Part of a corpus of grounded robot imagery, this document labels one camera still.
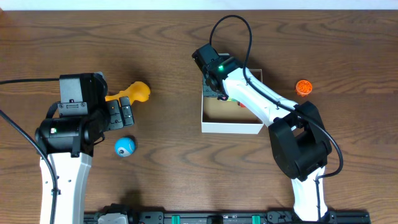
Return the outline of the colourful puzzle cube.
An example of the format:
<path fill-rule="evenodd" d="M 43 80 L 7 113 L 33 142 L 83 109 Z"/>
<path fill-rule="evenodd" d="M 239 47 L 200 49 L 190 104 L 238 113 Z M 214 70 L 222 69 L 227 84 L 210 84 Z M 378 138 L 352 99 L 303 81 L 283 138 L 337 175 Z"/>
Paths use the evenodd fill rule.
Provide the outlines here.
<path fill-rule="evenodd" d="M 233 98 L 226 98 L 226 97 L 223 97 L 223 98 L 221 98 L 220 99 L 221 101 L 231 101 L 231 102 L 237 102 L 237 100 L 235 100 L 235 99 L 233 99 Z"/>

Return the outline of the white cardboard box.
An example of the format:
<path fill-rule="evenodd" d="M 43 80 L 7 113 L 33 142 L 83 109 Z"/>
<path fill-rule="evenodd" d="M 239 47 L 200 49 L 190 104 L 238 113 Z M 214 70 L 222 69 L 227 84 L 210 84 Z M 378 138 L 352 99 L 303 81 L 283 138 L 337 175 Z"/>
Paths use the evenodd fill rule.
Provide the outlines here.
<path fill-rule="evenodd" d="M 263 122 L 238 102 L 221 101 L 217 92 L 203 78 L 201 99 L 201 131 L 218 134 L 258 134 Z"/>

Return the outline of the blue ball toy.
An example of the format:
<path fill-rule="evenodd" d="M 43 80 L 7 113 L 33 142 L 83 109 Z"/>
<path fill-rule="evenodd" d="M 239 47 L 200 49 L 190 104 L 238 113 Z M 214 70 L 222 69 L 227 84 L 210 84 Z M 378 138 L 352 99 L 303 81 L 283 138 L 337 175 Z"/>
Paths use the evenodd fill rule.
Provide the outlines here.
<path fill-rule="evenodd" d="M 120 157 L 132 155 L 136 150 L 136 143 L 132 138 L 120 138 L 114 145 L 115 153 Z"/>

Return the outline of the orange round cap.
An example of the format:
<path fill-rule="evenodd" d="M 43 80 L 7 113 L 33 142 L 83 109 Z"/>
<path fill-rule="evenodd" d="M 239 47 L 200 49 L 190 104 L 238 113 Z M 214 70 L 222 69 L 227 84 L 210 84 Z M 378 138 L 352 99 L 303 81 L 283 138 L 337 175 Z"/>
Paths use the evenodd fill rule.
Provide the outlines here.
<path fill-rule="evenodd" d="M 308 96 L 313 90 L 313 85 L 308 80 L 299 80 L 295 85 L 295 91 L 299 96 Z"/>

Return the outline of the red toy car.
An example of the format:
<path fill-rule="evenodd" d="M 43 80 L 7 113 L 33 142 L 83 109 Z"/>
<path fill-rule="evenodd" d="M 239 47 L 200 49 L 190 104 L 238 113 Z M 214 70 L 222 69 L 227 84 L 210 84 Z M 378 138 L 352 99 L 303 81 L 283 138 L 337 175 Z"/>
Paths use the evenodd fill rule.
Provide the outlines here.
<path fill-rule="evenodd" d="M 238 102 L 238 105 L 241 107 L 241 108 L 245 108 L 246 106 L 244 105 L 244 104 L 242 104 L 241 102 Z"/>

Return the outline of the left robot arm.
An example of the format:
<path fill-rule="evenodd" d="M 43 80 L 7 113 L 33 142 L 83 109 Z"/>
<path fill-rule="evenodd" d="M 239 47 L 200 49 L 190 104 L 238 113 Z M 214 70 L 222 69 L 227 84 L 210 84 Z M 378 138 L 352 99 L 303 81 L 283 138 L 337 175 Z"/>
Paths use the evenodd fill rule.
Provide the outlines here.
<path fill-rule="evenodd" d="M 53 104 L 36 129 L 44 151 L 41 223 L 83 223 L 85 192 L 94 146 L 107 131 L 134 124 L 126 96 L 106 101 L 108 86 L 101 72 L 61 75 L 61 100 Z"/>

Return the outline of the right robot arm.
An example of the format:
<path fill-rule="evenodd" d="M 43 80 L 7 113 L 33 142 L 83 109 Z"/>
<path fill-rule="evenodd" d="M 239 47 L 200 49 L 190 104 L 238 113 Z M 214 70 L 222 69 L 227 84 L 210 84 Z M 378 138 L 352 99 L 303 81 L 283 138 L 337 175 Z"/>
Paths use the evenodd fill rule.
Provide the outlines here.
<path fill-rule="evenodd" d="M 242 103 L 268 128 L 273 158 L 291 179 L 294 212 L 302 221 L 321 221 L 328 208 L 323 182 L 331 144 L 323 133 L 317 107 L 307 101 L 298 104 L 265 86 L 243 63 L 228 54 L 218 54 L 206 44 L 192 58 L 203 74 L 206 86 L 218 98 Z"/>

